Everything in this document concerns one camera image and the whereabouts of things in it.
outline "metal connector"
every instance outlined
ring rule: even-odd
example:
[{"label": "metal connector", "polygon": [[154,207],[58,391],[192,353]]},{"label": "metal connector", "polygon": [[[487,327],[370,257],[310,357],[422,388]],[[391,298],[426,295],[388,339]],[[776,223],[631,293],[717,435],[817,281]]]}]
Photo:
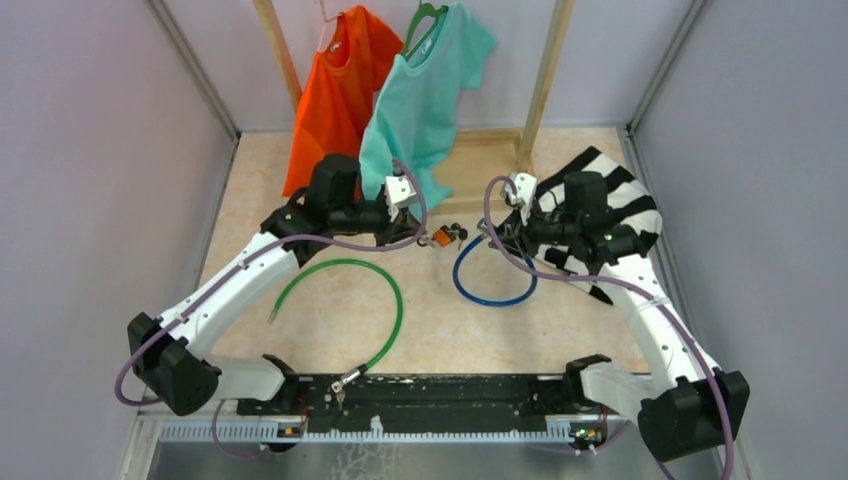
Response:
[{"label": "metal connector", "polygon": [[484,237],[489,236],[489,229],[486,227],[486,219],[481,218],[479,222],[477,222],[477,231],[480,232]]},{"label": "metal connector", "polygon": [[356,379],[357,379],[357,378],[359,378],[361,375],[362,375],[362,372],[360,372],[360,371],[359,371],[359,368],[354,368],[353,370],[351,370],[351,371],[349,371],[349,372],[345,373],[344,375],[342,375],[342,378],[340,378],[340,379],[338,379],[337,381],[333,382],[333,383],[330,385],[330,388],[333,390],[333,392],[335,392],[335,393],[339,393],[339,392],[341,392],[341,391],[344,389],[345,385],[347,385],[348,383],[350,383],[350,382],[352,382],[352,381],[356,380]]}]

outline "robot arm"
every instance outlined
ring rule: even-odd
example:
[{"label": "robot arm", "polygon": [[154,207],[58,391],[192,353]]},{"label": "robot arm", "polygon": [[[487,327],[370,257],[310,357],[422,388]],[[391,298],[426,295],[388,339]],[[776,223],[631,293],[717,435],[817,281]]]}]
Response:
[{"label": "robot arm", "polygon": [[[294,236],[373,233],[382,246],[410,237],[419,228],[406,208],[416,194],[405,176],[388,177],[377,200],[354,200],[358,177],[355,159],[328,155],[316,165],[310,187],[263,221],[259,233],[226,267],[156,320],[141,313],[130,322],[133,353],[171,326],[133,370],[174,413],[187,415],[210,400],[269,400],[280,391],[288,367],[278,359],[214,357],[210,352],[268,288],[327,247]],[[293,241],[283,242],[286,238]]]},{"label": "robot arm", "polygon": [[[713,375],[735,438],[749,396],[747,382],[739,372],[722,372],[694,342],[710,370],[705,373],[659,310],[662,306],[679,318],[647,258],[648,248],[632,226],[612,215],[604,177],[593,171],[571,172],[564,175],[560,190],[544,195],[537,195],[538,183],[531,175],[517,173],[511,179],[515,191],[507,187],[502,195],[516,212],[500,227],[499,238],[504,243],[531,256],[542,245],[567,247],[582,267],[579,273],[621,280],[653,297],[646,300],[619,284],[595,283],[627,316],[650,376],[633,375],[602,355],[576,360],[566,367],[565,380],[578,403],[600,403],[617,411],[639,426],[654,457],[668,461],[723,443],[716,403],[706,380]],[[542,209],[539,200],[546,196],[557,202]],[[685,326],[682,328],[692,338]]]}]

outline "clothes hanger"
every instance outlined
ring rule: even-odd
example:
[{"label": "clothes hanger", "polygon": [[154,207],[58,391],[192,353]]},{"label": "clothes hanger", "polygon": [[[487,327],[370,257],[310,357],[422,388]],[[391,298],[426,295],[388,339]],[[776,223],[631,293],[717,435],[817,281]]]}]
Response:
[{"label": "clothes hanger", "polygon": [[327,31],[327,24],[344,15],[344,12],[339,12],[337,15],[327,18],[327,9],[324,8],[324,0],[315,0],[315,3],[321,5],[321,18],[324,19],[324,24],[321,26],[321,38],[318,39],[318,48],[316,49],[317,52],[320,52],[321,45],[324,44],[324,32]]},{"label": "clothes hanger", "polygon": [[[436,29],[436,25],[439,23],[439,17],[448,13],[448,6],[442,5],[439,8],[433,6],[432,3],[421,3],[421,0],[418,0],[418,10],[415,11],[415,15],[412,16],[412,21],[409,22],[409,30],[406,32],[406,41],[403,42],[403,56],[407,60],[412,56],[412,52],[418,49],[422,43],[424,43],[424,39],[427,38],[433,30]],[[421,23],[421,20],[424,20],[426,17],[433,17],[433,25],[430,26],[430,29],[427,30],[414,48],[409,48],[409,43],[412,41],[412,36],[415,34],[415,29],[418,28],[418,24]]]}]

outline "green hose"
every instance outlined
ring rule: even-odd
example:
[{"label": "green hose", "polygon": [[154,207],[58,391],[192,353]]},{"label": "green hose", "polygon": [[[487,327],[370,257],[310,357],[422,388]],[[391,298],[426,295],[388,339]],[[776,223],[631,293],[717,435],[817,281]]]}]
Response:
[{"label": "green hose", "polygon": [[283,293],[281,293],[280,296],[277,298],[277,303],[274,304],[274,310],[271,311],[271,316],[268,318],[268,321],[273,321],[274,317],[276,317],[276,315],[277,315],[277,312],[280,310],[280,306],[283,304],[283,301],[286,299],[286,297],[289,295],[289,293],[291,293],[291,291],[295,287],[295,285],[300,283],[301,280],[308,277],[309,275],[317,272],[318,270],[321,270],[321,269],[327,268],[327,267],[332,267],[333,265],[359,265],[361,267],[370,268],[371,270],[374,270],[375,272],[382,275],[383,278],[385,278],[386,281],[389,282],[389,285],[392,287],[392,290],[395,292],[395,300],[397,300],[397,316],[395,317],[395,328],[392,330],[392,334],[389,337],[389,339],[386,341],[386,344],[383,345],[383,348],[381,348],[380,351],[377,352],[377,355],[374,355],[374,357],[371,360],[368,360],[368,362],[365,363],[365,366],[370,369],[374,365],[376,365],[377,362],[379,362],[383,357],[385,357],[387,353],[389,353],[389,349],[392,348],[392,345],[395,343],[395,340],[397,339],[398,333],[400,333],[400,325],[401,325],[401,322],[403,321],[403,297],[400,294],[400,287],[398,287],[397,282],[395,282],[395,280],[392,278],[391,275],[389,275],[389,273],[387,271],[383,270],[382,268],[378,267],[377,265],[374,265],[373,263],[365,262],[365,261],[362,261],[362,260],[356,260],[356,259],[353,259],[353,258],[339,258],[339,259],[336,259],[336,260],[328,260],[326,262],[319,263],[318,265],[315,265],[314,267],[310,267],[310,268],[302,271],[300,273],[300,275],[295,277],[295,279],[292,280],[291,283],[289,283],[286,286],[286,288],[283,290]]}]

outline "zebra-striped cloth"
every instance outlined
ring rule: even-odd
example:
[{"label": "zebra-striped cloth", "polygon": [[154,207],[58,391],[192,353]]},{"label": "zebra-striped cloth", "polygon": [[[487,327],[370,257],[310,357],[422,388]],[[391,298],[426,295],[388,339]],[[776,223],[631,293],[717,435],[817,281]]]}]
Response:
[{"label": "zebra-striped cloth", "polygon": [[[539,182],[536,187],[536,200],[542,212],[552,212],[565,200],[562,178],[568,173],[581,170],[598,172],[604,176],[608,192],[607,204],[612,208],[615,220],[632,227],[644,245],[648,249],[652,248],[662,230],[662,217],[654,198],[633,174],[595,147],[587,148],[562,170]],[[589,273],[583,262],[568,253],[567,246],[541,245],[536,259],[570,275]],[[573,285],[603,302],[612,304],[609,297],[592,284],[578,282]]]}]

